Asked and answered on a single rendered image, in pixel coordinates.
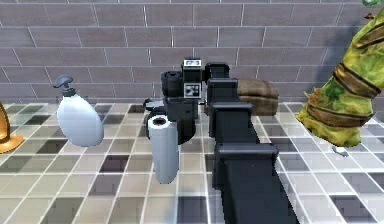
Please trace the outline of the brown bread loaf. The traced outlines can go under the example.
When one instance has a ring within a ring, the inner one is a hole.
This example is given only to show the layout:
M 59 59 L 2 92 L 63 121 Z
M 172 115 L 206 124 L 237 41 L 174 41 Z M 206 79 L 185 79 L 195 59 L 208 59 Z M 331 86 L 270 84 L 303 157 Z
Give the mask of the brown bread loaf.
M 276 114 L 279 94 L 269 82 L 255 78 L 239 78 L 237 93 L 241 101 L 252 104 L 253 116 Z

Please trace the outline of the white paper towel roll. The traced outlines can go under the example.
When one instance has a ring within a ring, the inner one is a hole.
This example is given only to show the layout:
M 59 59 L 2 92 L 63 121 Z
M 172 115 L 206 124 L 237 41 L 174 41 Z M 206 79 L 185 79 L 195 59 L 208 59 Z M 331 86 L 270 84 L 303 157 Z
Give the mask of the white paper towel roll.
M 147 122 L 156 180 L 171 183 L 179 169 L 178 131 L 166 115 L 155 115 Z

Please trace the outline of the orange curved stand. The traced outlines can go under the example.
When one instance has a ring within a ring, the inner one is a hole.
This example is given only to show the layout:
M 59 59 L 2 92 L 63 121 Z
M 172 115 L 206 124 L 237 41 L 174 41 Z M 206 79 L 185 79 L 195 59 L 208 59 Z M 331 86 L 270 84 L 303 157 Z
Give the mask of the orange curved stand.
M 6 110 L 0 102 L 0 154 L 16 149 L 23 141 L 22 136 L 11 134 Z

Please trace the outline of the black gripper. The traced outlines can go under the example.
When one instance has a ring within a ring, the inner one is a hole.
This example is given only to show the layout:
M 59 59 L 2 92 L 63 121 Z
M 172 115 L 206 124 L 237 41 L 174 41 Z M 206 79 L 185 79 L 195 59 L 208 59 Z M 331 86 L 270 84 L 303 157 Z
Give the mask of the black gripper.
M 163 98 L 154 101 L 144 100 L 143 107 L 150 112 L 147 120 L 155 115 L 166 115 L 175 122 L 178 131 L 178 144 L 189 141 L 196 133 L 195 120 L 198 118 L 197 100 L 184 97 L 183 76 L 180 71 L 167 71 L 161 74 Z

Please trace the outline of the white soap dispenser bottle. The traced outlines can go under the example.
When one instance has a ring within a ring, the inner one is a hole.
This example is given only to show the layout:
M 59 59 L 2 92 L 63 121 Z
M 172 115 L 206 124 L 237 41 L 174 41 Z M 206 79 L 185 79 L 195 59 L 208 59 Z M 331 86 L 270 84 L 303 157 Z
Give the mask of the white soap dispenser bottle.
M 57 110 L 59 127 L 73 145 L 97 146 L 104 138 L 102 121 L 95 108 L 69 86 L 72 81 L 71 76 L 61 75 L 53 85 L 62 93 L 62 100 Z

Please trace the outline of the green yellow plant pot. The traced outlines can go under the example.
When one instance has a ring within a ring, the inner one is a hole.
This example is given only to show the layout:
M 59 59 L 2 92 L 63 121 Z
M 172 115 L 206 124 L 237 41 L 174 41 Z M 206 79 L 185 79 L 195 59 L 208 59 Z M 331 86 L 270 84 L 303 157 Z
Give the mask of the green yellow plant pot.
M 352 38 L 332 77 L 307 95 L 296 119 L 337 147 L 354 147 L 374 115 L 372 100 L 383 90 L 384 7 Z

